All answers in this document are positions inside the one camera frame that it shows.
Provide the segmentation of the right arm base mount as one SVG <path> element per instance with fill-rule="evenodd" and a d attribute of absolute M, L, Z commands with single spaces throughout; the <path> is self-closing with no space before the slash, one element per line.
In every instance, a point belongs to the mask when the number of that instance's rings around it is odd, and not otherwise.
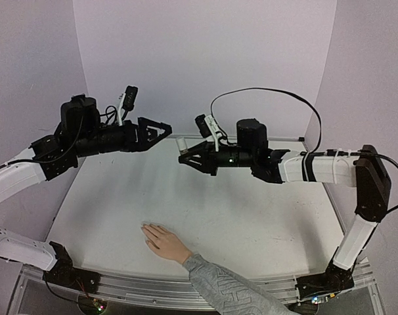
<path fill-rule="evenodd" d="M 299 300 L 308 301 L 353 288 L 353 270 L 353 267 L 346 270 L 330 263 L 323 273 L 300 276 L 296 284 Z"/>

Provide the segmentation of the grey sleeved forearm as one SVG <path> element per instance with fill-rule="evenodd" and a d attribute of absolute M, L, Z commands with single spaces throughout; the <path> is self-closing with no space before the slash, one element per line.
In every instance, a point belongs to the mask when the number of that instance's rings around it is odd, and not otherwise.
<path fill-rule="evenodd" d="M 220 314 L 294 313 L 256 284 L 199 254 L 188 258 L 183 267 L 193 288 Z"/>

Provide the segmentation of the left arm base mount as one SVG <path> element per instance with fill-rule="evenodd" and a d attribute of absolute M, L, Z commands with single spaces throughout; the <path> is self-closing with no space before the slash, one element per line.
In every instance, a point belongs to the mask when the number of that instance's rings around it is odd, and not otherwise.
<path fill-rule="evenodd" d="M 55 265 L 43 272 L 48 284 L 75 289 L 88 294 L 98 291 L 100 274 L 91 270 L 76 268 L 70 258 L 59 258 Z"/>

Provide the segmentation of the person's hand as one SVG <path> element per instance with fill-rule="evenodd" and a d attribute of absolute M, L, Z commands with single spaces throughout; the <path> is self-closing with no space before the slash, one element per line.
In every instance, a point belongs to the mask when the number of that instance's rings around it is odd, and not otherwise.
<path fill-rule="evenodd" d="M 157 256 L 183 264 L 193 252 L 173 233 L 162 226 L 143 224 L 146 244 Z"/>

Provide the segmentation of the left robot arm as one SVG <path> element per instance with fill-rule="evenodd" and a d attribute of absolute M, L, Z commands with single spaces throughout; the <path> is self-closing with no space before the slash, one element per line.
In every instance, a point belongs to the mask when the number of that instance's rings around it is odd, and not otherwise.
<path fill-rule="evenodd" d="M 117 113 L 111 125 L 101 121 L 97 101 L 84 94 L 73 96 L 60 108 L 60 123 L 47 135 L 0 165 L 0 203 L 36 184 L 53 180 L 79 158 L 110 152 L 145 152 L 172 133 L 166 123 L 140 117 L 133 123 Z M 64 247 L 9 232 L 0 226 L 0 258 L 51 271 L 61 285 L 77 281 L 77 271 Z"/>

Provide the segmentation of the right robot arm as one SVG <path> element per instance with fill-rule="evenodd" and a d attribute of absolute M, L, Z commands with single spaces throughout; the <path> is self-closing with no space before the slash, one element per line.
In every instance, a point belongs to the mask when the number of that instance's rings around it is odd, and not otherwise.
<path fill-rule="evenodd" d="M 195 119 L 204 141 L 188 147 L 176 140 L 179 163 L 215 176 L 220 167 L 248 167 L 252 175 L 270 184 L 321 182 L 357 190 L 357 206 L 350 230 L 345 234 L 325 271 L 326 276 L 349 272 L 387 214 L 391 180 L 371 145 L 358 152 L 327 150 L 310 153 L 269 148 L 267 128 L 256 119 L 236 124 L 236 143 L 222 144 L 223 132 L 211 115 Z"/>

